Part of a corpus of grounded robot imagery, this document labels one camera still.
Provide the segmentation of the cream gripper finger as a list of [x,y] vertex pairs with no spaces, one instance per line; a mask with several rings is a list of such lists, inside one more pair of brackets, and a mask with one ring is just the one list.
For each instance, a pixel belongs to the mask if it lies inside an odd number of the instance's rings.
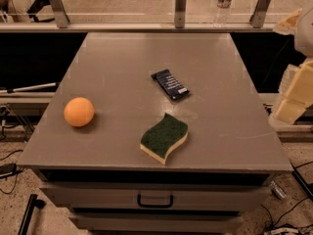
[[298,18],[302,12],[299,8],[292,12],[287,17],[280,20],[273,27],[273,31],[282,35],[297,35],[300,34],[300,27],[298,26]]
[[275,103],[274,117],[294,124],[313,105],[313,62],[304,62],[298,67],[288,65]]

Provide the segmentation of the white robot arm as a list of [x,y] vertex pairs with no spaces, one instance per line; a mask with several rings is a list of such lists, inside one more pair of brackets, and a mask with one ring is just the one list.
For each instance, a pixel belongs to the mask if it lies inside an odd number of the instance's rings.
[[271,114],[279,121],[294,124],[313,105],[313,2],[280,20],[273,30],[293,35],[294,49],[306,57],[300,65],[288,65],[284,71]]

